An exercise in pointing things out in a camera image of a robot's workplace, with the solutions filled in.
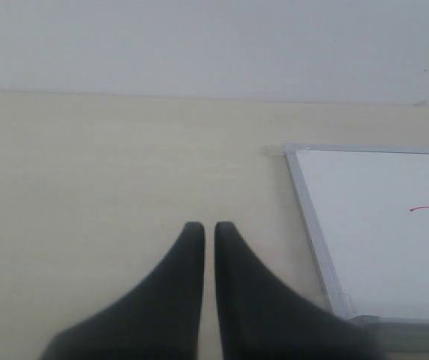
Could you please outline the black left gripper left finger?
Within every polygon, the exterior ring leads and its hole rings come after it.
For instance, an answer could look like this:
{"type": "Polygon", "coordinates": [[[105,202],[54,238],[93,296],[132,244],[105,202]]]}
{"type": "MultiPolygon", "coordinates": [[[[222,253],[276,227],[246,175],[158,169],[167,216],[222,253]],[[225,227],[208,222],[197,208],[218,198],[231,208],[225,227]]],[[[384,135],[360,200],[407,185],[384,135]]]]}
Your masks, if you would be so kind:
{"type": "Polygon", "coordinates": [[[204,227],[187,222],[143,281],[57,334],[42,359],[197,359],[204,270],[204,227]]]}

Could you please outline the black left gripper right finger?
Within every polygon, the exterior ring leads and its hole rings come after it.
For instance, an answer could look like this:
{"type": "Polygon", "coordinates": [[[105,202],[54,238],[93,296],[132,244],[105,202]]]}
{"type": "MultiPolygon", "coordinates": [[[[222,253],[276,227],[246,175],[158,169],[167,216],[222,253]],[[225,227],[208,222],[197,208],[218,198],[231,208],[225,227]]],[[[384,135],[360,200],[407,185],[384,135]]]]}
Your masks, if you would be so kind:
{"type": "Polygon", "coordinates": [[[364,329],[276,277],[232,222],[214,228],[214,270],[224,359],[386,359],[364,329]]]}

